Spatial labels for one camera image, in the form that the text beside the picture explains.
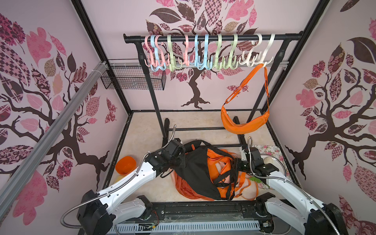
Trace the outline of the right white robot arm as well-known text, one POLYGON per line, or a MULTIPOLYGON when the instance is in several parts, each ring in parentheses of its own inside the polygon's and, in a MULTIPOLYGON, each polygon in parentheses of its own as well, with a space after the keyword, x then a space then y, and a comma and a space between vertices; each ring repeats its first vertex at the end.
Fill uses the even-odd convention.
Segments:
POLYGON ((253 147, 251 137, 241 143, 245 160, 238 160, 236 169, 260 179, 289 203, 270 196, 261 203, 267 213, 275 215, 302 235, 346 235, 347 227, 340 209, 311 196, 287 178, 284 167, 265 163, 260 151, 253 147))

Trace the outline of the black bag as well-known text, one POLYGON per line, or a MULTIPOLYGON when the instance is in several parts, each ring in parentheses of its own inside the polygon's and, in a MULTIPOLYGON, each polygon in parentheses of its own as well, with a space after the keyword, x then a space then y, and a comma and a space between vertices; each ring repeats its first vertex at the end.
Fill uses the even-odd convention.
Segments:
POLYGON ((236 195, 238 171, 233 167, 235 157, 203 140, 184 145, 186 166, 175 169, 194 196, 211 200, 232 200, 236 195))

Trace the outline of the orange sling bag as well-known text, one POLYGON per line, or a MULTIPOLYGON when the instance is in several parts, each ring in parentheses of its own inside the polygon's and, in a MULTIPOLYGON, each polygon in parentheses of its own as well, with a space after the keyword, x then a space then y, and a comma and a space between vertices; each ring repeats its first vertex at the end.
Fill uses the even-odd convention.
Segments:
POLYGON ((264 124, 267 123, 269 116, 270 116, 270 108, 269 108, 269 90, 268 90, 268 72, 267 68, 264 66, 264 64, 257 65, 248 75, 247 77, 242 81, 239 87, 237 87, 235 90, 233 90, 233 93, 225 100, 224 104, 221 108, 221 120, 223 123, 224 128, 237 135, 243 135, 247 133, 254 132, 258 130, 260 127, 262 127, 264 124), (264 71, 264 88, 267 96, 267 111, 255 118, 254 120, 251 120, 250 122, 244 123, 244 124, 236 124, 228 115, 228 112, 225 108, 225 104, 228 104, 230 101, 232 101, 234 98, 238 96, 238 94, 243 90, 243 88, 248 84, 248 82, 255 76, 255 74, 260 70, 263 69, 264 71))

